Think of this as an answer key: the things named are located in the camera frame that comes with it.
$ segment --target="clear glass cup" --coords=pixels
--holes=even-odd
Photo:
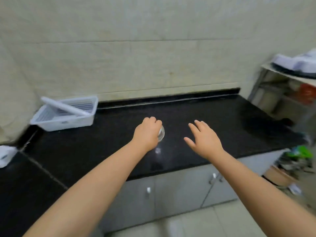
[[[164,136],[165,136],[165,129],[163,126],[161,126],[159,134],[158,134],[158,142],[160,142]]]

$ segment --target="right hand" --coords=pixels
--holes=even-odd
[[[224,152],[216,133],[205,122],[195,120],[194,123],[196,126],[189,123],[189,127],[194,135],[195,143],[188,137],[184,137],[185,142],[194,152],[208,160]]]

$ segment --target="right arm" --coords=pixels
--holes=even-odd
[[[205,122],[195,120],[195,124],[189,124],[195,143],[187,137],[184,140],[218,169],[268,237],[316,236],[312,214],[224,151]]]

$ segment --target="white container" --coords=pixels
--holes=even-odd
[[[51,105],[43,105],[33,116],[30,124],[38,125],[45,131],[58,131],[93,124],[94,115],[98,106],[98,98],[96,96],[64,99],[59,101],[84,110],[91,115],[77,116]]]

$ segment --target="green object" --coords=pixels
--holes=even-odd
[[[290,158],[312,158],[313,157],[309,149],[307,149],[306,146],[303,146],[303,145],[294,147],[291,151],[287,152],[286,155]]]

